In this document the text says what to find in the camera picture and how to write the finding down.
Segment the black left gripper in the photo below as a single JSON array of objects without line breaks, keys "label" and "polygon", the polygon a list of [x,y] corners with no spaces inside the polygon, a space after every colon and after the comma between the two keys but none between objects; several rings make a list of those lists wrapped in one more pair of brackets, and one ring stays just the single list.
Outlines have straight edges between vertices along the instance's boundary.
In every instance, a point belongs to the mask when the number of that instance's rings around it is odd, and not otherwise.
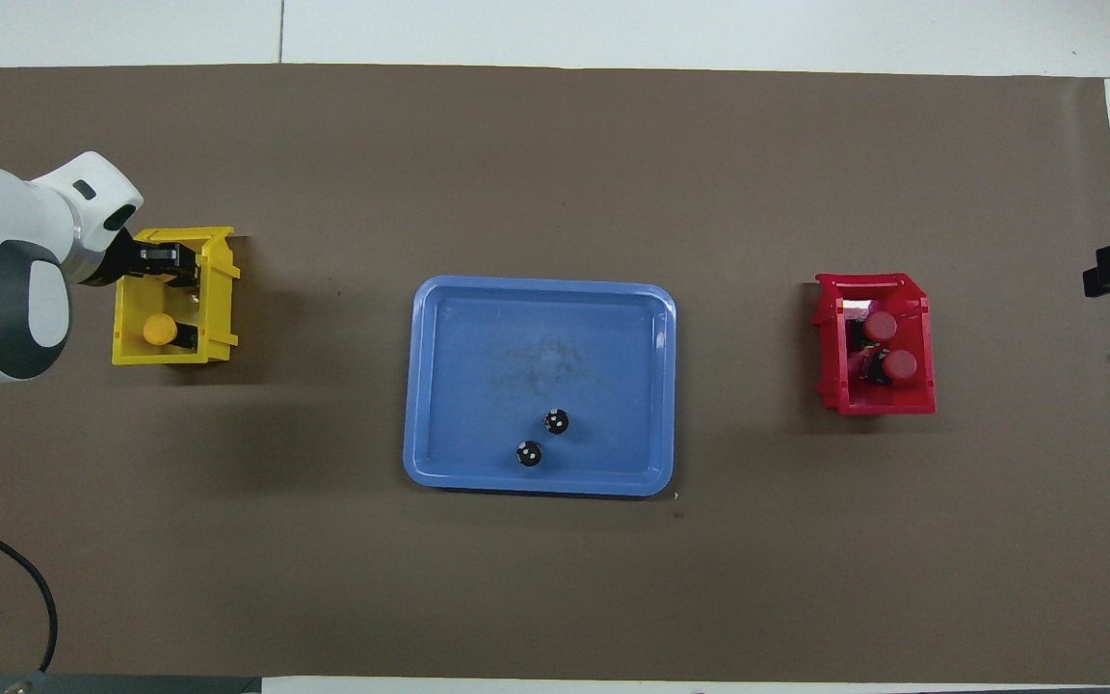
[{"label": "black left gripper", "polygon": [[176,243],[140,243],[127,227],[119,230],[100,262],[81,285],[107,286],[123,276],[147,276],[173,281],[179,276],[180,250]]}]

